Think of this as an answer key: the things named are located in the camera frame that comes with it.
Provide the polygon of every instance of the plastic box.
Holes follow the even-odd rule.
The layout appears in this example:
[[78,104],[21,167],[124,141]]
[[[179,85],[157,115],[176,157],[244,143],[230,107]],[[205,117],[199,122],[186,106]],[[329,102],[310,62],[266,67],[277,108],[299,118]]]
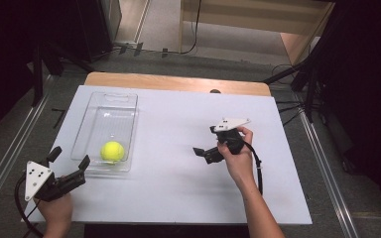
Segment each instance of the plastic box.
[[[117,175],[130,170],[137,102],[136,94],[91,94],[71,153],[71,158],[76,161],[89,156],[88,174]],[[110,162],[101,158],[100,150],[109,141],[123,146],[122,160]]]

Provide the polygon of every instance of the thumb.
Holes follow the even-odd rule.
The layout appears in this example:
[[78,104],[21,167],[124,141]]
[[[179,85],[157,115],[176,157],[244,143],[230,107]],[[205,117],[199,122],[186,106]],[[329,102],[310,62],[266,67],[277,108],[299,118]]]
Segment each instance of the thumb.
[[228,150],[227,144],[217,142],[218,152],[225,158],[231,156],[230,150]]

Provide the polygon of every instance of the human arm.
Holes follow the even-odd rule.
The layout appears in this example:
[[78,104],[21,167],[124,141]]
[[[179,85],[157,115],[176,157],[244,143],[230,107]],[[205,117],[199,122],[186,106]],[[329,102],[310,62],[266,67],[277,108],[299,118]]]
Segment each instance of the human arm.
[[70,193],[56,200],[37,202],[38,208],[47,222],[46,238],[65,237],[69,231],[72,219],[72,198]]
[[[253,133],[245,127],[238,127],[243,140],[252,144]],[[284,237],[253,177],[252,152],[244,146],[238,155],[232,155],[225,144],[218,143],[218,151],[227,163],[227,169],[239,188],[246,211],[251,238]]]

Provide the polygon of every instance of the yellow ball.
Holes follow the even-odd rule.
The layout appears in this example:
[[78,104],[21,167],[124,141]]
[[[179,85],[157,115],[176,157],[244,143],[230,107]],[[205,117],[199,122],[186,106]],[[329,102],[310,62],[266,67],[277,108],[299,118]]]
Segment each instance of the yellow ball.
[[120,143],[110,141],[104,144],[100,150],[101,159],[110,162],[117,162],[123,159],[125,156],[125,149]]

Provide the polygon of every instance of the finger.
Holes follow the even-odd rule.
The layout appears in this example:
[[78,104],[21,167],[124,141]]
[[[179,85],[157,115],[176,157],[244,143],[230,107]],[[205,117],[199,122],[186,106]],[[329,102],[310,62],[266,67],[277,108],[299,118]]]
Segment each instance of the finger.
[[243,133],[243,140],[252,145],[253,132],[246,127],[237,127],[237,131]]
[[225,158],[231,155],[230,150],[225,143],[221,144],[217,142],[218,152]]

